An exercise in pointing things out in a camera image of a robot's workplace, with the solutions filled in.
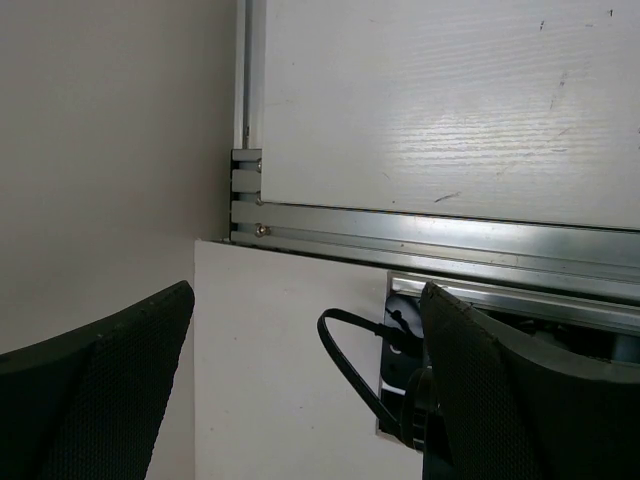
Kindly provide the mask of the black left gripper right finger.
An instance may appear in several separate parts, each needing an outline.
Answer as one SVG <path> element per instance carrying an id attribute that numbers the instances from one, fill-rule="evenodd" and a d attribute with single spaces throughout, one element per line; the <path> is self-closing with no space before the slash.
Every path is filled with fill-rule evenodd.
<path id="1" fill-rule="evenodd" d="M 421 320 L 459 478 L 638 478 L 637 365 L 556 347 L 434 283 Z"/>

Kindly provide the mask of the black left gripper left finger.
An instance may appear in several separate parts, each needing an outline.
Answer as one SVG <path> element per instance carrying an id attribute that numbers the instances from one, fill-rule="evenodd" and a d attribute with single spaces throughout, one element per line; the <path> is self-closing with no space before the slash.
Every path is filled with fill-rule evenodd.
<path id="1" fill-rule="evenodd" d="M 145 478 L 194 305 L 180 281 L 2 354 L 2 478 Z"/>

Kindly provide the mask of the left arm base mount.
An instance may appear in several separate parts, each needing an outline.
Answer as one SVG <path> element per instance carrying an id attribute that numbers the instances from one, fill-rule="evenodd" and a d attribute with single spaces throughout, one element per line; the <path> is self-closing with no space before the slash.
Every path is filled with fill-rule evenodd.
<path id="1" fill-rule="evenodd" d="M 420 301 L 415 296 L 390 293 L 385 301 L 383 323 L 400 331 L 410 331 L 420 341 L 423 340 Z M 383 405 L 398 420 L 403 413 L 407 385 L 414 371 L 423 367 L 423 354 L 411 355 L 393 346 L 387 340 L 382 341 L 380 363 L 380 398 Z M 427 410 L 415 400 L 410 408 L 413 426 L 412 448 L 422 451 L 425 440 Z"/>

